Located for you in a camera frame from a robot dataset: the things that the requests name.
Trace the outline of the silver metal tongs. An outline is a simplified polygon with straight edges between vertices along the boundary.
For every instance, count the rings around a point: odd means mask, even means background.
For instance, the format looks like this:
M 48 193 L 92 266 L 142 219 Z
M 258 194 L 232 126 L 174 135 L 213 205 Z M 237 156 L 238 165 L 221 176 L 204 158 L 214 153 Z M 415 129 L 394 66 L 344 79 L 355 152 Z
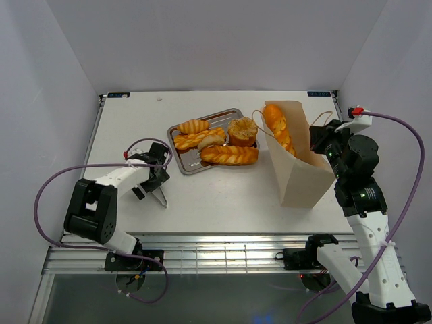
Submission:
M 151 196 L 163 207 L 168 207 L 167 198 L 162 190 L 162 187 L 158 187 L 151 192 Z

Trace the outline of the cream paper bag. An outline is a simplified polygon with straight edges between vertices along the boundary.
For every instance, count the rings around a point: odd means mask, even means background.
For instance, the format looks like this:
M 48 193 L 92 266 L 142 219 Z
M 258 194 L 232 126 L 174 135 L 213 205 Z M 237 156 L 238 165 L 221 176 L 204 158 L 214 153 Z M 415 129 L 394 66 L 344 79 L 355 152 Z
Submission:
M 287 152 L 266 126 L 265 105 L 277 105 L 286 117 L 288 132 L 296 156 Z M 323 198 L 335 181 L 333 171 L 322 155 L 310 150 L 310 124 L 300 101 L 265 101 L 259 109 L 271 162 L 279 187 L 279 202 L 283 207 L 312 208 Z

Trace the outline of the long fake baguette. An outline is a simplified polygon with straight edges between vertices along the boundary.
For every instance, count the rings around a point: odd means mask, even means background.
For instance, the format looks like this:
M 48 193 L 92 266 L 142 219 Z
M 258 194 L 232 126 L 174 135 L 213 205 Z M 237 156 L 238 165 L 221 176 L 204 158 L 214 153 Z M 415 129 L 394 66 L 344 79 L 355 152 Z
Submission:
M 266 126 L 272 131 L 276 141 L 293 156 L 296 156 L 290 133 L 288 132 L 286 117 L 277 105 L 265 105 L 263 117 Z

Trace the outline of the round sesame fake bread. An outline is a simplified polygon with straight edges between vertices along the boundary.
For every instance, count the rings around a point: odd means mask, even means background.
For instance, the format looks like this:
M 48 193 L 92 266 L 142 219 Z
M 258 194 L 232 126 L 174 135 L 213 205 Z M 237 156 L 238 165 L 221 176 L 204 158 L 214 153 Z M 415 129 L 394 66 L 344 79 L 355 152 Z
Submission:
M 227 133 L 231 146 L 252 147 L 257 139 L 258 127 L 249 117 L 242 117 L 229 123 Z

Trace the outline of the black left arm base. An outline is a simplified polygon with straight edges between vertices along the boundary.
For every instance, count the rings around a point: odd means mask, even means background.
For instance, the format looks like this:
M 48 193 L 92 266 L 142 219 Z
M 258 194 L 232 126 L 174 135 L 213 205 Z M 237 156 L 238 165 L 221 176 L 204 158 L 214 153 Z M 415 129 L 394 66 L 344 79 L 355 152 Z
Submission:
M 157 260 L 163 263 L 164 250 L 143 250 L 142 255 Z M 152 261 L 135 259 L 125 256 L 119 256 L 113 252 L 109 252 L 105 259 L 104 270 L 106 271 L 161 271 L 161 266 Z

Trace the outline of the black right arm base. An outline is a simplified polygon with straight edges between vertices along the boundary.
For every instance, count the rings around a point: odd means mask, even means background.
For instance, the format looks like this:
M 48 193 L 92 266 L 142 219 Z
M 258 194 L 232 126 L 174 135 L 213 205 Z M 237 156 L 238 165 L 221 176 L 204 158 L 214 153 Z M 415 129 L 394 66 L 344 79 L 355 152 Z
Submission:
M 285 248 L 275 254 L 275 260 L 282 261 L 286 271 L 317 270 L 319 268 L 309 259 L 305 249 Z

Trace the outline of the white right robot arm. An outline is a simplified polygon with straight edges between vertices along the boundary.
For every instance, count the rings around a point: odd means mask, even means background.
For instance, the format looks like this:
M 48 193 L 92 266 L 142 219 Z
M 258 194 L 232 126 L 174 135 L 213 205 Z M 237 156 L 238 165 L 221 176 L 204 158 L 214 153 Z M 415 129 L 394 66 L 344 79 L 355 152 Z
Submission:
M 346 257 L 331 234 L 311 236 L 305 260 L 324 266 L 346 294 L 355 323 L 426 323 L 431 310 L 417 302 L 401 270 L 390 239 L 387 205 L 373 172 L 379 162 L 377 143 L 354 134 L 353 123 L 333 120 L 311 126 L 310 149 L 325 155 L 336 177 L 335 197 L 352 228 L 366 271 Z

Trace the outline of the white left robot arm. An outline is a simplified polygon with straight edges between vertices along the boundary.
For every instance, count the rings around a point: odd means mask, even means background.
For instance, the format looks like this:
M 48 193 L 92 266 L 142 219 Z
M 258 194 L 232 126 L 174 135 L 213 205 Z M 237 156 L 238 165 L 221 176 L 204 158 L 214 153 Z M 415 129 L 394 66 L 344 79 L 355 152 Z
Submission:
M 154 142 L 149 151 L 126 152 L 126 163 L 94 180 L 82 178 L 74 186 L 64 230 L 92 240 L 113 252 L 127 269 L 137 269 L 143 262 L 139 241 L 117 226 L 118 200 L 132 191 L 138 200 L 155 191 L 169 179 L 166 164 L 170 149 Z

